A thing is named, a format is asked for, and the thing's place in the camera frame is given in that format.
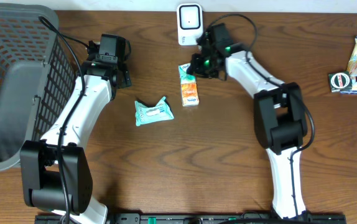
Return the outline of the teal tissue pack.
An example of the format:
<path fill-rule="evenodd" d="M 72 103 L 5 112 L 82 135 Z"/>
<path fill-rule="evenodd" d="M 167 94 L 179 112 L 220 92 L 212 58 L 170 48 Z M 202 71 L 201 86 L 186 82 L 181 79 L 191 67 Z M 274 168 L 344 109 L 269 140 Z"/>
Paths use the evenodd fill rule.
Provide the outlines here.
<path fill-rule="evenodd" d="M 190 63 L 186 63 L 183 65 L 178 66 L 179 75 L 180 75 L 180 83 L 187 84 L 187 83 L 195 83 L 196 78 L 193 75 L 187 73 L 187 69 L 189 68 Z"/>

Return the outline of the orange tissue pack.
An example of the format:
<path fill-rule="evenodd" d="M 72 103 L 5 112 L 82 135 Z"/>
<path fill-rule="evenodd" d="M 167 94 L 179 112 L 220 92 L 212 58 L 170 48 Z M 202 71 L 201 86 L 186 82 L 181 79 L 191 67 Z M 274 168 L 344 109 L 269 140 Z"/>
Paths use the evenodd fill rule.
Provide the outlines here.
<path fill-rule="evenodd" d="M 180 77 L 180 88 L 183 106 L 199 105 L 197 81 L 193 75 L 183 75 Z"/>

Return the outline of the dark green round-label box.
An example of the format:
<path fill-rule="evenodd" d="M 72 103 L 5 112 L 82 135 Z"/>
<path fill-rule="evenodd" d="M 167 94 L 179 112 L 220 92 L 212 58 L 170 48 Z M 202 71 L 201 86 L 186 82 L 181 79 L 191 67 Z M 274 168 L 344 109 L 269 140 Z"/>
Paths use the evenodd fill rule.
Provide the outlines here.
<path fill-rule="evenodd" d="M 337 72 L 328 75 L 331 92 L 347 91 L 352 89 L 352 81 L 348 72 Z"/>

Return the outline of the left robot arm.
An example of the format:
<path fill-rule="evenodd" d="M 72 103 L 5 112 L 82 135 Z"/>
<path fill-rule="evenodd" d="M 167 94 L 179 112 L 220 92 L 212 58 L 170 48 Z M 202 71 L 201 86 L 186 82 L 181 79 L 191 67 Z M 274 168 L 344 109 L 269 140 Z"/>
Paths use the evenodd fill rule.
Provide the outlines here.
<path fill-rule="evenodd" d="M 61 223 L 106 223 L 108 208 L 93 196 L 85 148 L 98 116 L 118 89 L 131 86 L 126 60 L 130 42 L 102 34 L 89 42 L 75 87 L 57 120 L 38 141 L 20 150 L 25 204 L 61 216 Z"/>

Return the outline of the teal wet wipes pack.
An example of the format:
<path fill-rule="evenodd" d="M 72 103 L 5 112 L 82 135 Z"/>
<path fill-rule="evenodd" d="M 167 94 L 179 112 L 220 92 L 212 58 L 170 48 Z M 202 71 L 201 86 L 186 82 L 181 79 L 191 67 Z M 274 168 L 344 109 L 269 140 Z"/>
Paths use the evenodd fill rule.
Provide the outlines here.
<path fill-rule="evenodd" d="M 136 126 L 174 119 L 165 96 L 154 107 L 147 107 L 138 101 L 135 101 L 134 104 L 136 108 Z"/>

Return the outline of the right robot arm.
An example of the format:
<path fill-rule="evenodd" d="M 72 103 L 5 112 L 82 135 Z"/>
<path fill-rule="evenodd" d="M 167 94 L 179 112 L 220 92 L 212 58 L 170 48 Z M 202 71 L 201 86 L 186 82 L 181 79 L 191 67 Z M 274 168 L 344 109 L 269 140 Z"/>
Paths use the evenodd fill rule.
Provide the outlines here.
<path fill-rule="evenodd" d="M 307 134 L 306 110 L 298 84 L 271 75 L 243 44 L 236 43 L 224 24 L 213 25 L 197 40 L 189 74 L 235 79 L 253 99 L 254 132 L 267 152 L 274 196 L 272 210 L 280 219 L 307 219 L 300 181 L 300 155 Z"/>

